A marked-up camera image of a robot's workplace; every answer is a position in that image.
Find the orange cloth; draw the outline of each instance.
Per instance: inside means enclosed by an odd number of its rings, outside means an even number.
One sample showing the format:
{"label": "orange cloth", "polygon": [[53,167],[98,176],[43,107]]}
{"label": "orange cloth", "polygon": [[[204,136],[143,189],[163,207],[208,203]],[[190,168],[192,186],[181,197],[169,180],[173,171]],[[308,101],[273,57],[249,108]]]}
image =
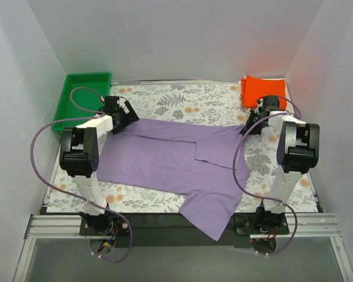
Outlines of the orange cloth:
{"label": "orange cloth", "polygon": [[[264,96],[277,95],[285,97],[285,80],[265,80],[247,76],[242,78],[242,105],[243,107],[256,109],[258,107],[257,100]],[[287,102],[283,99],[280,101],[281,110],[287,108]]]}

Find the purple shirt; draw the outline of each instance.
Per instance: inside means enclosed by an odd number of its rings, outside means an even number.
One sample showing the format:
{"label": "purple shirt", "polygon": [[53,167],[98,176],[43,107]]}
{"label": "purple shirt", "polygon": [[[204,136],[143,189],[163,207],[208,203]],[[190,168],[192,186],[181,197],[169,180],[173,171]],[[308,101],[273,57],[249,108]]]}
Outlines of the purple shirt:
{"label": "purple shirt", "polygon": [[[217,241],[242,199],[231,169],[242,127],[140,119],[109,134],[98,180],[186,194],[179,212]],[[250,172],[243,146],[237,161],[243,186]]]}

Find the floral tablecloth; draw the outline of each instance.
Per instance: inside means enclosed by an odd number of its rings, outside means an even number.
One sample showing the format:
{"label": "floral tablecloth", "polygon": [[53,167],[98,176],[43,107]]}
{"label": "floral tablecloth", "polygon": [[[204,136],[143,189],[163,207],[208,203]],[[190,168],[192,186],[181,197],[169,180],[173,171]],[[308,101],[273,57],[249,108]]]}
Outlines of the floral tablecloth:
{"label": "floral tablecloth", "polygon": [[[127,98],[140,118],[194,123],[198,125],[229,126],[245,123],[248,114],[241,106],[238,84],[201,85],[128,85],[113,86],[110,95]],[[105,142],[99,140],[99,151]],[[279,132],[265,128],[261,136],[250,136],[245,159],[252,173],[246,189],[266,196],[274,180],[277,163],[276,149]],[[79,194],[72,178],[58,165],[54,184]],[[111,209],[123,213],[176,213],[185,200],[183,194],[99,182]],[[243,195],[237,212],[254,212],[260,200]],[[296,212],[317,212],[314,195],[306,176],[297,184],[288,203]],[[60,192],[52,191],[47,212],[84,211],[86,203]]]}

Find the white wall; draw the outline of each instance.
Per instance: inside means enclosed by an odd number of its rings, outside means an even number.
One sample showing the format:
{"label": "white wall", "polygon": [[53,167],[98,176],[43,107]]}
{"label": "white wall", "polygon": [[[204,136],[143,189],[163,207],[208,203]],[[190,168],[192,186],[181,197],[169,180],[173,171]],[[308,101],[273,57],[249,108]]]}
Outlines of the white wall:
{"label": "white wall", "polygon": [[[65,72],[25,0],[0,0],[0,281],[12,281],[29,216],[42,204],[29,145],[50,122]],[[49,177],[58,141],[39,138],[38,166]]]}
{"label": "white wall", "polygon": [[323,0],[28,0],[67,73],[283,76]]}
{"label": "white wall", "polygon": [[321,127],[312,179],[337,217],[353,268],[353,0],[323,3],[286,78],[303,118]]}

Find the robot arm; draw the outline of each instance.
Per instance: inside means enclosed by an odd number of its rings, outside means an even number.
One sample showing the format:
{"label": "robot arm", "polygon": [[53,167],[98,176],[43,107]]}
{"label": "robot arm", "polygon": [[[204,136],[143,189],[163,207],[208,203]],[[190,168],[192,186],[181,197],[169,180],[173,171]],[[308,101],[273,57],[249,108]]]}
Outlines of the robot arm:
{"label": "robot arm", "polygon": [[[100,206],[106,206],[96,178],[99,164],[98,139],[109,132],[116,134],[139,120],[131,104],[124,102],[128,112],[119,105],[119,97],[106,96],[105,116],[89,120],[76,127],[65,127],[61,135],[59,163],[72,176],[81,196]],[[104,211],[88,205],[86,213],[98,215]]]}
{"label": "robot arm", "polygon": [[[256,110],[251,110],[242,134],[261,118],[281,112],[277,96],[266,96],[258,104]],[[272,126],[281,132],[277,148],[279,167],[268,197],[287,202],[298,180],[318,163],[319,126],[291,115],[279,115],[260,123],[250,135],[260,134],[266,126]],[[264,200],[261,205],[268,214],[285,212],[284,205],[272,200]]]}

